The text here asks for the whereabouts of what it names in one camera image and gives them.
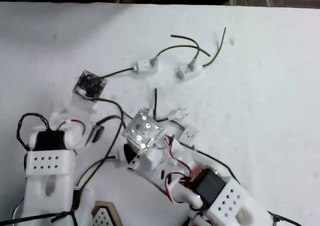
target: black wire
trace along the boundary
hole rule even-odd
[[[117,131],[117,133],[116,133],[116,135],[115,135],[115,137],[114,137],[114,139],[113,139],[113,141],[112,141],[111,146],[109,147],[108,151],[106,152],[106,155],[104,156],[103,160],[98,164],[98,166],[95,168],[95,170],[92,172],[92,174],[87,178],[87,180],[86,180],[86,181],[84,182],[84,184],[81,186],[81,188],[80,188],[80,191],[81,191],[81,192],[83,191],[83,189],[84,189],[85,186],[89,183],[89,181],[91,180],[91,178],[95,175],[95,173],[99,170],[99,168],[104,164],[104,162],[105,162],[105,161],[107,160],[107,158],[109,157],[109,154],[110,154],[112,148],[114,147],[115,142],[116,142],[116,140],[117,140],[117,138],[118,138],[118,136],[119,136],[119,133],[120,133],[120,130],[121,130],[121,126],[123,126],[123,124],[124,124],[124,119],[121,118],[121,117],[119,117],[119,116],[117,116],[117,115],[112,115],[112,116],[108,116],[108,117],[106,117],[106,118],[104,118],[104,119],[102,119],[102,120],[100,120],[99,122],[96,123],[96,125],[99,126],[99,125],[101,125],[101,124],[103,124],[103,123],[105,123],[105,122],[107,122],[107,121],[109,121],[109,120],[115,119],[115,118],[118,118],[118,119],[121,120],[121,124],[120,124],[120,126],[119,126],[119,128],[118,128],[118,131]]]
[[[204,156],[206,156],[206,157],[218,162],[219,164],[223,165],[224,167],[226,167],[228,169],[229,173],[231,174],[231,176],[240,184],[239,180],[236,178],[235,174],[232,172],[231,168],[228,165],[226,165],[225,163],[221,162],[220,160],[218,160],[218,159],[216,159],[216,158],[214,158],[214,157],[212,157],[212,156],[210,156],[210,155],[208,155],[208,154],[206,154],[206,153],[204,153],[204,152],[202,152],[200,150],[195,150],[195,151],[197,153],[200,153],[200,154],[202,154],[202,155],[204,155]],[[280,215],[275,214],[275,213],[270,212],[270,211],[268,211],[268,212],[273,216],[273,226],[276,226],[277,222],[280,222],[280,221],[286,221],[286,222],[291,223],[291,224],[293,224],[295,226],[302,226],[301,224],[299,224],[299,223],[297,223],[297,222],[295,222],[295,221],[293,221],[293,220],[291,220],[289,218],[280,216]]]
[[[154,108],[153,108],[154,121],[157,120],[157,101],[158,101],[158,90],[157,90],[157,88],[155,88],[154,89]]]
[[[229,173],[231,174],[231,176],[240,184],[240,182],[239,182],[239,180],[237,179],[237,177],[235,176],[234,172],[232,172],[231,168],[230,168],[228,165],[226,165],[224,162],[222,162],[222,161],[220,161],[219,159],[216,159],[215,157],[212,157],[212,156],[210,156],[209,154],[206,154],[205,152],[202,152],[202,151],[200,151],[200,150],[195,149],[195,151],[196,151],[197,153],[200,153],[200,154],[202,154],[202,155],[204,155],[204,156],[212,159],[213,161],[216,161],[216,162],[218,162],[219,164],[223,165],[225,168],[228,169],[228,171],[229,171]]]
[[[113,100],[109,100],[109,99],[106,99],[106,98],[101,98],[101,97],[99,97],[99,98],[93,98],[93,99],[94,99],[94,100],[97,100],[97,101],[110,102],[110,103],[115,104],[115,105],[119,108],[119,110],[120,110],[121,118],[124,118],[125,112],[124,112],[124,110],[122,109],[122,107],[120,106],[120,104],[119,104],[118,102],[115,102],[115,101],[113,101]]]
[[[217,58],[217,56],[218,56],[218,54],[219,54],[219,52],[221,50],[222,44],[224,43],[225,33],[226,33],[226,28],[224,28],[223,35],[222,35],[222,40],[221,40],[219,49],[217,50],[215,56],[212,58],[211,61],[209,61],[208,63],[204,64],[203,67],[206,67],[206,66],[210,65]]]
[[[116,158],[116,156],[107,157],[107,159],[114,159],[114,158]],[[90,169],[92,169],[94,166],[96,166],[99,162],[101,162],[102,160],[103,160],[103,158],[100,159],[100,160],[98,160],[98,161],[96,161],[96,162],[94,162],[93,164],[91,164],[91,165],[83,172],[83,174],[80,176],[80,178],[79,178],[78,182],[76,183],[76,185],[79,186],[81,180],[82,180],[83,177],[86,175],[86,173],[87,173]]]
[[[58,219],[60,219],[62,217],[68,216],[68,215],[72,216],[74,226],[78,226],[78,222],[77,222],[77,219],[75,217],[75,213],[73,211],[46,213],[46,214],[42,214],[42,215],[35,215],[35,216],[21,217],[21,218],[16,218],[16,219],[5,220],[5,221],[1,221],[0,222],[0,226],[12,225],[12,224],[15,224],[15,223],[27,222],[27,221],[43,219],[43,218],[49,218],[49,217],[57,217]]]
[[[48,120],[41,114],[36,113],[36,112],[28,112],[26,114],[24,114],[21,119],[18,122],[18,127],[17,127],[17,134],[16,134],[16,138],[17,140],[21,143],[21,145],[25,148],[25,150],[30,151],[31,149],[29,148],[29,146],[27,144],[25,144],[25,142],[21,139],[21,135],[20,135],[20,131],[21,131],[21,127],[22,127],[22,123],[24,121],[24,119],[28,116],[34,116],[34,117],[38,117],[40,118],[40,120],[44,123],[45,127],[47,128],[47,130],[51,130],[50,125]]]
[[[171,120],[170,122],[178,125],[182,130],[185,130],[185,127],[183,127],[180,123],[178,123],[178,122],[176,122],[176,121],[173,121],[173,120]]]
[[[96,126],[101,126],[101,125],[104,124],[105,122],[108,122],[108,121],[110,121],[111,119],[114,119],[114,118],[120,119],[122,126],[125,125],[124,119],[123,119],[122,117],[118,116],[118,115],[111,115],[111,116],[105,117],[105,118],[101,119],[100,121],[98,121],[95,125],[96,125]]]
[[[171,50],[171,49],[174,49],[174,48],[180,48],[180,47],[188,47],[188,48],[194,48],[194,49],[197,49],[199,51],[201,51],[202,53],[204,53],[206,56],[210,57],[210,54],[208,52],[206,52],[205,50],[203,50],[202,48],[200,47],[195,47],[195,46],[190,46],[190,45],[177,45],[177,46],[172,46],[172,47],[168,47],[168,48],[165,48],[163,49],[162,51],[160,51],[156,57],[160,56],[160,54],[162,54],[163,52],[167,51],[167,50]]]
[[[113,76],[113,75],[116,75],[116,74],[119,74],[119,73],[122,73],[122,72],[132,71],[132,70],[134,70],[134,69],[135,69],[134,67],[130,67],[130,68],[127,68],[127,69],[123,69],[123,70],[121,70],[121,71],[117,71],[117,72],[113,72],[113,73],[107,74],[107,75],[105,75],[105,76],[103,76],[103,77],[100,77],[100,78],[111,77],[111,76]]]
[[[153,109],[153,119],[156,122],[165,122],[169,119],[167,117],[162,119],[157,119],[157,101],[158,101],[158,90],[157,88],[154,89],[154,109]]]
[[[278,215],[278,214],[275,214],[273,212],[270,212],[268,211],[268,213],[270,213],[273,217],[273,225],[277,225],[277,222],[280,222],[280,221],[285,221],[285,222],[288,222],[288,223],[291,223],[295,226],[302,226],[300,223],[297,223],[289,218],[286,218],[286,217],[283,217],[281,215]]]
[[[178,36],[178,35],[171,35],[171,37],[173,37],[173,38],[185,39],[185,40],[188,40],[188,41],[191,41],[191,42],[195,43],[195,44],[196,44],[196,47],[198,47],[198,50],[197,50],[196,55],[194,56],[194,58],[197,58],[197,57],[198,57],[199,52],[200,52],[200,50],[199,50],[199,44],[198,44],[194,39],[192,39],[192,38],[190,38],[190,37],[184,37],[184,36]]]

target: white connector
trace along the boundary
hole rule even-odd
[[[197,136],[198,134],[198,130],[190,125],[188,125],[185,130],[183,131],[183,133],[180,135],[178,141],[180,143],[186,144],[191,146],[192,141],[194,140],[194,138]]]
[[[188,108],[178,108],[175,112],[168,116],[168,120],[184,119],[189,115]]]
[[[197,63],[197,59],[193,58],[188,65],[179,67],[177,74],[183,81],[186,81],[199,75],[202,68],[202,65]]]
[[[158,71],[158,57],[150,60],[138,61],[134,66],[134,71],[138,74],[155,74]]]

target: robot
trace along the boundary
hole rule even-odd
[[[74,187],[74,150],[97,142],[103,133],[103,126],[92,123],[91,117],[105,84],[84,71],[70,104],[33,129],[29,144],[23,144],[28,152],[21,218],[0,225],[100,225],[92,216],[94,191]],[[280,220],[263,209],[218,160],[188,144],[196,135],[193,128],[185,128],[177,138],[165,130],[148,109],[139,110],[123,130],[127,144],[118,150],[117,158],[173,203],[189,204],[185,225],[272,226]]]

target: cable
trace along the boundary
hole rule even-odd
[[[182,204],[183,202],[177,202],[174,200],[174,198],[172,197],[172,194],[171,194],[171,191],[169,189],[169,186],[168,186],[168,178],[170,175],[172,174],[179,174],[179,175],[182,175],[184,177],[187,177],[186,175],[184,175],[183,173],[181,172],[178,172],[178,171],[173,171],[173,172],[170,172],[166,175],[165,177],[165,180],[164,180],[164,185],[165,185],[165,189],[166,189],[166,193],[168,195],[168,198],[170,199],[171,202],[173,202],[174,204]]]
[[[302,226],[301,224],[289,219],[289,218],[286,218],[286,217],[283,217],[283,216],[280,216],[278,214],[275,214],[273,212],[270,212],[268,211],[268,213],[270,213],[273,217],[273,226],[277,226],[277,222],[280,222],[280,221],[285,221],[285,222],[288,222],[288,223],[291,223],[295,226]]]
[[[22,202],[24,201],[24,197],[20,200],[20,202],[14,207],[13,211],[12,211],[12,219],[15,219],[16,218],[16,213],[20,207],[20,205],[22,204]]]
[[[133,117],[131,117],[129,114],[127,114],[127,112],[123,111],[123,113],[125,114],[125,116],[127,116],[127,117],[130,118],[131,120],[133,119]]]
[[[113,75],[116,75],[116,74],[119,74],[119,73],[122,73],[122,72],[127,72],[127,71],[132,71],[132,70],[134,70],[134,67],[130,67],[130,68],[127,68],[127,69],[123,69],[121,71],[113,72],[113,73],[107,74],[107,75],[105,75],[103,77],[100,77],[100,78],[107,78],[107,77],[111,77]]]
[[[38,114],[36,112],[28,112],[24,115],[22,115],[21,119],[18,122],[18,127],[17,127],[17,134],[16,134],[16,138],[17,140],[21,143],[21,145],[25,148],[25,150],[27,151],[31,151],[31,149],[29,148],[28,144],[25,144],[25,142],[21,139],[21,135],[20,135],[20,131],[21,131],[21,127],[22,127],[22,123],[24,121],[24,119],[28,116],[34,116],[34,117],[38,117],[40,118],[40,120],[44,123],[45,127],[47,128],[47,130],[51,130],[50,125],[48,120],[41,114]]]
[[[85,123],[82,122],[82,121],[80,121],[80,120],[78,120],[78,119],[71,119],[70,121],[71,121],[71,122],[78,122],[78,123],[80,123],[80,124],[83,126],[82,135],[84,135],[85,130],[86,130],[86,125],[85,125]],[[66,123],[68,123],[68,120],[65,120],[65,121],[63,121],[62,123],[60,123],[60,125],[58,126],[58,128],[57,128],[56,130],[57,130],[57,131],[60,130],[61,126],[64,125],[64,124],[66,124]]]
[[[169,119],[167,117],[162,119],[157,119],[157,101],[158,101],[158,90],[157,88],[154,89],[154,109],[153,109],[153,119],[156,122],[165,122]]]
[[[200,154],[202,154],[202,155],[204,155],[204,156],[206,156],[206,157],[208,157],[208,158],[220,163],[224,167],[226,167],[228,169],[229,173],[231,174],[231,176],[240,184],[239,180],[236,178],[235,174],[232,172],[231,168],[228,165],[226,165],[225,163],[221,162],[220,160],[218,160],[218,159],[216,159],[216,158],[214,158],[214,157],[212,157],[212,156],[210,156],[210,155],[208,155],[208,154],[206,154],[206,153],[204,153],[204,152],[202,152],[200,150],[195,149],[195,151],[197,153],[200,153]],[[293,221],[293,220],[291,220],[289,218],[280,216],[280,215],[275,214],[275,213],[270,212],[270,211],[268,211],[268,212],[273,216],[273,226],[277,226],[277,222],[280,222],[280,221],[286,221],[286,222],[291,223],[291,224],[293,224],[295,226],[302,226],[301,224],[299,224],[299,223],[297,223],[297,222],[295,222],[295,221]]]
[[[154,89],[154,108],[153,108],[154,121],[157,120],[157,101],[158,101],[158,90],[157,90],[157,88],[155,88]]]
[[[217,50],[215,56],[211,59],[211,61],[209,61],[208,63],[204,64],[203,67],[206,67],[206,66],[210,65],[217,58],[217,56],[218,56],[218,54],[219,54],[219,52],[221,50],[222,44],[224,43],[225,33],[226,33],[226,27],[224,28],[223,35],[222,35],[222,40],[221,40],[219,49]]]
[[[120,119],[120,120],[121,120],[121,124],[120,124],[120,126],[119,126],[119,128],[118,128],[118,131],[117,131],[117,133],[116,133],[113,141],[112,141],[112,144],[111,144],[111,146],[109,147],[108,151],[106,152],[106,155],[104,156],[103,160],[98,164],[98,166],[95,168],[95,170],[92,172],[92,174],[88,177],[88,179],[87,179],[87,180],[84,182],[84,184],[81,186],[80,191],[83,191],[83,189],[84,189],[85,186],[89,183],[89,181],[91,180],[91,178],[95,175],[95,173],[99,170],[99,168],[100,168],[100,167],[104,164],[104,162],[107,160],[107,158],[108,158],[108,156],[109,156],[112,148],[114,147],[115,142],[116,142],[116,140],[117,140],[117,138],[118,138],[118,136],[119,136],[119,133],[120,133],[120,130],[121,130],[121,126],[124,125],[124,120],[123,120],[123,118],[121,118],[121,117],[119,117],[119,116],[117,116],[117,115],[112,115],[112,116],[108,116],[108,117],[106,117],[106,118],[104,118],[104,119],[102,119],[102,120],[100,120],[99,122],[96,123],[96,125],[99,126],[99,125],[101,125],[101,124],[103,124],[103,123],[105,123],[105,122],[107,122],[107,121],[109,121],[109,120],[115,119],[115,118]]]
[[[185,168],[188,169],[189,171],[189,177],[188,177],[188,180],[191,180],[193,178],[193,172],[191,170],[191,168],[183,161],[177,159],[176,157],[174,157],[174,155],[172,154],[172,144],[173,144],[173,141],[174,141],[174,137],[169,137],[169,136],[165,136],[164,138],[167,138],[169,139],[169,142],[164,140],[166,142],[166,144],[169,146],[169,155],[171,158],[173,158],[174,160],[176,160],[177,162],[179,162],[182,166],[184,166]]]
[[[224,162],[222,162],[222,161],[220,161],[219,159],[216,159],[215,157],[212,157],[212,156],[210,156],[209,154],[206,154],[205,152],[202,152],[202,151],[200,151],[200,150],[195,149],[195,151],[196,151],[197,153],[200,153],[200,154],[202,154],[202,155],[204,155],[204,156],[212,159],[213,161],[218,162],[219,164],[221,164],[222,166],[224,166],[225,168],[227,168],[228,171],[229,171],[229,173],[231,174],[231,176],[240,184],[240,182],[239,182],[239,180],[237,179],[237,177],[235,176],[234,172],[232,172],[231,168],[230,168],[228,165],[226,165]]]
[[[178,125],[182,130],[185,130],[185,127],[183,127],[180,123],[178,123],[174,120],[170,120],[170,122],[173,122],[175,125]]]
[[[86,97],[85,99],[87,99],[87,100],[96,100],[96,101],[113,103],[113,104],[115,104],[115,105],[119,108],[120,114],[121,114],[121,118],[124,118],[125,112],[124,112],[124,110],[122,109],[122,107],[120,106],[120,104],[119,104],[118,102],[116,102],[116,101],[109,100],[109,99],[106,99],[106,98],[101,98],[101,97],[98,97],[98,98]]]
[[[198,47],[198,50],[197,50],[196,55],[194,56],[194,58],[197,58],[197,57],[198,57],[199,52],[200,52],[200,50],[199,50],[199,44],[198,44],[194,39],[189,38],[189,37],[184,37],[184,36],[178,36],[178,35],[171,35],[171,37],[173,37],[173,38],[185,39],[185,40],[188,40],[188,41],[191,41],[191,42],[195,43],[195,44],[196,44],[196,47]]]
[[[56,213],[47,213],[47,214],[41,214],[41,215],[35,215],[35,216],[30,216],[30,217],[22,217],[22,218],[16,218],[16,219],[10,219],[10,220],[5,220],[0,222],[0,226],[5,226],[5,225],[10,225],[10,224],[15,224],[19,222],[27,222],[27,221],[32,221],[32,220],[37,220],[37,219],[43,219],[43,218],[49,218],[49,217],[55,217],[51,220],[51,222],[54,222],[62,217],[71,215],[73,224],[74,226],[79,226],[77,219],[75,217],[75,212],[74,211],[63,211],[63,212],[56,212]]]
[[[168,48],[165,48],[163,49],[162,51],[160,51],[156,57],[160,56],[163,52],[167,51],[167,50],[171,50],[171,49],[174,49],[174,48],[181,48],[181,47],[188,47],[188,48],[194,48],[194,49],[197,49],[199,51],[201,51],[202,53],[204,53],[206,56],[210,57],[210,54],[208,52],[206,52],[205,50],[203,50],[202,48],[200,47],[195,47],[195,46],[190,46],[190,45],[177,45],[177,46],[172,46],[172,47],[168,47]]]
[[[116,156],[110,156],[110,157],[107,157],[106,160],[108,160],[108,159],[115,159],[115,158],[116,158]],[[94,162],[93,164],[91,164],[91,165],[84,171],[84,173],[80,176],[80,178],[79,178],[78,182],[76,183],[76,185],[79,186],[81,180],[82,180],[83,177],[86,175],[86,173],[87,173],[90,169],[92,169],[94,166],[96,166],[99,162],[101,162],[102,160],[103,160],[103,158],[100,159],[100,160],[98,160],[98,161],[96,161],[96,162]]]

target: white table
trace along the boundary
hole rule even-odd
[[[66,105],[84,69],[107,74],[185,43],[170,34],[192,37],[213,54],[224,26],[219,57],[197,78],[176,78],[195,53],[176,49],[162,55],[156,75],[112,77],[102,96],[134,115],[158,87],[158,114],[188,107],[187,122],[200,130],[197,147],[229,164],[266,209],[318,225],[320,11],[111,4],[0,4],[0,220],[24,194],[25,151],[15,139],[22,114],[49,117]],[[117,112],[107,103],[98,108],[96,118]],[[37,123],[25,121],[24,140]],[[77,175],[106,152],[117,126],[107,123],[101,143],[79,153],[86,163]],[[180,225],[187,214],[111,162],[89,185],[115,203],[124,225]]]

